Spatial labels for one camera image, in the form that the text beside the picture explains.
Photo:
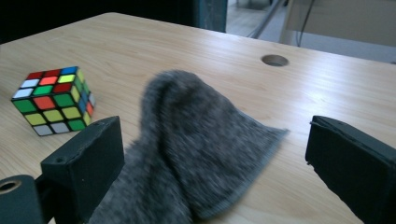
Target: knitted fabric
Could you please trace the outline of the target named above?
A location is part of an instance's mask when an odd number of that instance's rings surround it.
[[[260,124],[184,71],[151,80],[140,129],[89,223],[211,218],[246,192],[287,133]]]

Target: table surface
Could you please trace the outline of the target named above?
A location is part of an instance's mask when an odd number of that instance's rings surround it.
[[[274,67],[262,56],[290,63]],[[207,223],[361,223],[306,165],[309,121],[340,119],[396,147],[396,66],[117,13],[0,47],[0,179],[41,174],[39,163],[76,133],[39,137],[10,102],[27,74],[80,66],[97,107],[120,116],[123,144],[139,135],[148,81],[168,69],[197,74],[258,121],[289,135],[247,194]]]

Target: floor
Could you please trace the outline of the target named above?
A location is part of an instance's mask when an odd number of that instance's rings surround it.
[[[257,27],[270,6],[269,0],[229,0],[228,4],[226,32],[241,36],[248,36]],[[259,39],[278,42],[286,13],[287,7],[282,7]],[[396,48],[389,46],[304,34],[301,47],[383,63],[396,63]]]

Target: cube sticker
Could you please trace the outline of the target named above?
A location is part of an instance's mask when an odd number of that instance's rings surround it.
[[[40,136],[84,129],[95,107],[77,66],[29,74],[11,102]]]

